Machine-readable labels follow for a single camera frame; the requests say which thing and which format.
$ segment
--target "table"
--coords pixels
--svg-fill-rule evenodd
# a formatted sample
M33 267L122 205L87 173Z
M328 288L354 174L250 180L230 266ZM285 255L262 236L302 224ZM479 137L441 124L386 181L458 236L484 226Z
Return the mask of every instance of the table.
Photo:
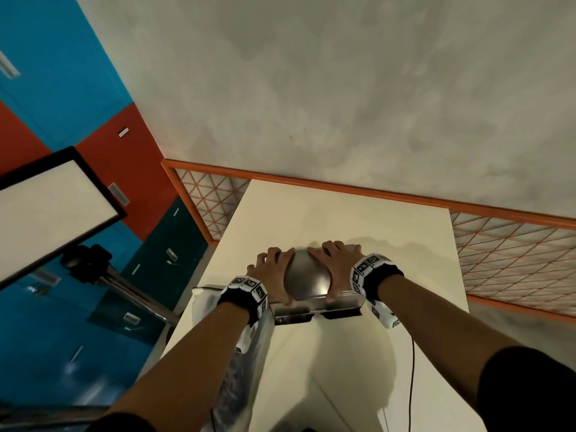
M468 310L449 211L253 180L200 285L226 285L270 246L361 244L392 259L407 278ZM406 431L413 363L402 325L363 315L277 326L252 410L250 431ZM192 327L191 305L166 351ZM418 347L412 431L485 431Z

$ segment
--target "person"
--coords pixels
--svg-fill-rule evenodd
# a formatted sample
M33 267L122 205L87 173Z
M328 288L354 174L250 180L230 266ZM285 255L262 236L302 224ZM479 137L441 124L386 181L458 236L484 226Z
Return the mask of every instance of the person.
M341 241L308 251L332 275L328 301L350 289L353 267L365 260L359 245L348 250ZM284 289L284 272L293 253L294 249L283 253L272 247L247 268L247 276L264 285L270 302L293 301ZM387 264L374 269L378 276L366 276L362 292L394 312L434 367L480 415L488 432L574 429L576 373L406 279L391 261ZM229 291L247 297L239 289ZM248 303L225 296L88 430L200 430L242 330L257 318Z

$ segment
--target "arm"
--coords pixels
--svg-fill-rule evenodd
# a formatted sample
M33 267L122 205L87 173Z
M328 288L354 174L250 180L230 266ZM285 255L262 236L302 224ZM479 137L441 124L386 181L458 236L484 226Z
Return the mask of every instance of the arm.
M350 270L363 258L361 248L346 249L341 241L327 241L323 249L308 251L332 274L328 298L350 289ZM480 375L498 351L520 344L491 329L449 301L400 275L382 281L378 297L397 315L416 344L460 396L476 409Z
M271 247L261 253L247 274L264 285L268 299L289 305L284 273L294 249ZM148 373L108 411L130 413L158 431L198 431L210 414L234 346L248 324L250 312L223 302L192 328Z

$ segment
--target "silver metal container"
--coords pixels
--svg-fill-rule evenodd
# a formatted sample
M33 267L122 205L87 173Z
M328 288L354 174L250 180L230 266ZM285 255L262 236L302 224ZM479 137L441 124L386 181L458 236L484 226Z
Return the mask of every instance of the silver metal container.
M343 291L332 303L327 303L326 294L332 283L328 268L306 249L296 250L284 275L284 288L296 301L294 307L281 303L270 303L276 325L305 323L314 314L328 319L360 315L364 296L352 288Z

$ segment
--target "hand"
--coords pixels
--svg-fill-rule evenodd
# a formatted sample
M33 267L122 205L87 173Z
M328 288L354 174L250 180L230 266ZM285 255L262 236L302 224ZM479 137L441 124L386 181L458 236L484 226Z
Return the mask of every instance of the hand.
M270 247L268 253L261 253L256 257L256 265L249 265L246 274L258 279L268 291L268 302L281 302L291 306L294 299L284 289L284 273L288 262L294 255L294 249L282 253L278 247Z
M332 275L332 285L326 294L328 303L333 302L342 291L351 289L350 271L356 262L364 257L362 246L355 245L354 250L350 251L342 241L326 241L322 244L322 248L308 247L308 252L323 262Z

